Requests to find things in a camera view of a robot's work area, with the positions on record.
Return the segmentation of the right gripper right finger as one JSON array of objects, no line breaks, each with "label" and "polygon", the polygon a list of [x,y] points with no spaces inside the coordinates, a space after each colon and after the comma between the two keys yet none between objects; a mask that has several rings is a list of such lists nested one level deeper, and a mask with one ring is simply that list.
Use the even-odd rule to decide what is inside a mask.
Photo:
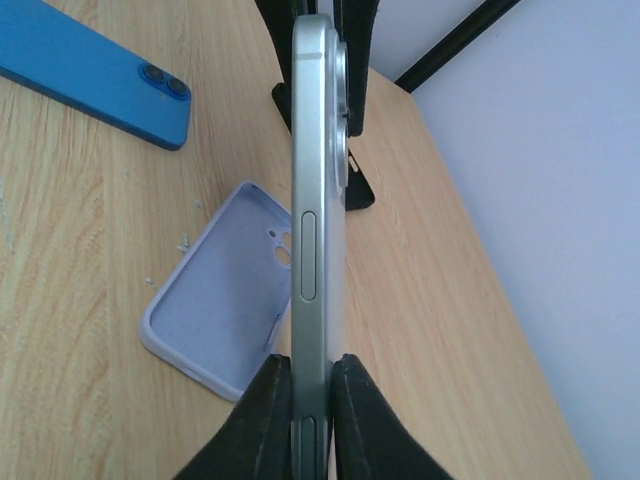
[{"label": "right gripper right finger", "polygon": [[412,437],[354,354],[332,369],[330,409],[339,479],[449,479]]}]

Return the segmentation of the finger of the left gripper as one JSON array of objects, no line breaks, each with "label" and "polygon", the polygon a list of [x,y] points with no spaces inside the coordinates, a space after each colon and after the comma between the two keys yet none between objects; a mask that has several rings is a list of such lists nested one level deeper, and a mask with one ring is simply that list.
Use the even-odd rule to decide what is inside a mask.
[{"label": "finger of the left gripper", "polygon": [[350,136],[364,129],[369,60],[379,0],[335,0],[334,23],[347,45],[347,100]]},{"label": "finger of the left gripper", "polygon": [[291,130],[293,27],[298,16],[317,12],[317,1],[255,0],[255,4],[269,32],[282,74],[282,81],[272,89],[272,99],[288,130]]}]

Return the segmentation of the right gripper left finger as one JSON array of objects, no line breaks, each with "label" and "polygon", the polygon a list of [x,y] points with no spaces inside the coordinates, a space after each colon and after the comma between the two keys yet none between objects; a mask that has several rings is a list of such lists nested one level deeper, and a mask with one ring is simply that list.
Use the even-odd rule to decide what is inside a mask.
[{"label": "right gripper left finger", "polygon": [[272,354],[213,438],[178,479],[291,477],[291,361]]}]

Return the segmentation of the silver white phone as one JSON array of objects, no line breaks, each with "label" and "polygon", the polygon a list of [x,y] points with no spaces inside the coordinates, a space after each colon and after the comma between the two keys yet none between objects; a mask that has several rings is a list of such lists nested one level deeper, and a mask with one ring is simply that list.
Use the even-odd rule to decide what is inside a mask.
[{"label": "silver white phone", "polygon": [[292,476],[325,479],[329,390],[344,352],[348,138],[345,43],[325,14],[292,35]]}]

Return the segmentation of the lilac phone case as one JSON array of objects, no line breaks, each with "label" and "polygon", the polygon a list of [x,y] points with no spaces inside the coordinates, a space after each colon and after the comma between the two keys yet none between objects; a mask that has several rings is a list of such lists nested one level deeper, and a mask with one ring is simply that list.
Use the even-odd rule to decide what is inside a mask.
[{"label": "lilac phone case", "polygon": [[279,258],[291,215],[244,182],[147,307],[139,338],[150,352],[236,402],[276,350],[290,305],[290,263]]}]

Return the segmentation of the black phone case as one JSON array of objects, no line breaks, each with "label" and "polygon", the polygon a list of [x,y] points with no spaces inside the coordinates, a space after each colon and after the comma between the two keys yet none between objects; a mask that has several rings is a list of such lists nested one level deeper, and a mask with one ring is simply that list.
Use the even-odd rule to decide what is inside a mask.
[{"label": "black phone case", "polygon": [[374,204],[375,194],[351,150],[338,161],[337,174],[347,211],[364,210]]}]

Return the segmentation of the blue phone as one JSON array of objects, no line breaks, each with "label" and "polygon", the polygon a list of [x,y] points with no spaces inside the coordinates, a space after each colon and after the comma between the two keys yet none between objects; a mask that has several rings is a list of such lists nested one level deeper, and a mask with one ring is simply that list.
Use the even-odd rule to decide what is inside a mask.
[{"label": "blue phone", "polygon": [[2,2],[1,74],[163,149],[187,140],[184,81],[43,1]]}]

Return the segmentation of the black aluminium frame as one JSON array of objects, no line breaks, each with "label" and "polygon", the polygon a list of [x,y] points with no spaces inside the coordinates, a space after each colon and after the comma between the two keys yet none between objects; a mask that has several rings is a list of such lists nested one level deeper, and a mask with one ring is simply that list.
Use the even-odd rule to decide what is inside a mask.
[{"label": "black aluminium frame", "polygon": [[413,93],[520,0],[486,0],[405,71],[395,84]]}]

